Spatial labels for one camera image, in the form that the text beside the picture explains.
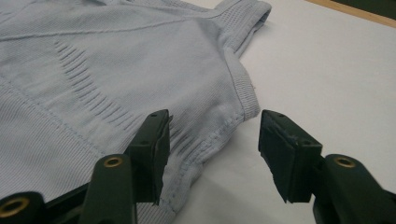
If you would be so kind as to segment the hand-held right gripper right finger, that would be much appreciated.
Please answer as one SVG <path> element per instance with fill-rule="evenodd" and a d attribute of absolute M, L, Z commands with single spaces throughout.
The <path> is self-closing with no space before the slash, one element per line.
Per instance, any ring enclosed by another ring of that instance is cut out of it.
<path fill-rule="evenodd" d="M 284 202 L 310 201 L 312 167 L 321 150 L 322 144 L 286 115 L 262 111 L 259 151 Z"/>

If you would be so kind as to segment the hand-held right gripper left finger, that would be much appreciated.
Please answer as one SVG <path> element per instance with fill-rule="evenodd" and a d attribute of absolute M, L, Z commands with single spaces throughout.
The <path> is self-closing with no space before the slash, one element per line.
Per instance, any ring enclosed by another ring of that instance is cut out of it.
<path fill-rule="evenodd" d="M 170 121 L 167 109 L 149 114 L 125 150 L 133 166 L 138 203 L 159 204 L 163 174 L 170 155 Z"/>

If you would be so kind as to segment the light blue knitted garment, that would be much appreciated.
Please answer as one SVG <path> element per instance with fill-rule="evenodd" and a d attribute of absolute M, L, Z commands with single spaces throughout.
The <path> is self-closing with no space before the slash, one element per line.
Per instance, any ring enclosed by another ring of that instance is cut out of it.
<path fill-rule="evenodd" d="M 261 0 L 0 0 L 0 199 L 55 199 L 165 109 L 170 158 L 140 224 L 171 224 L 206 161 L 259 114 L 240 63 Z"/>

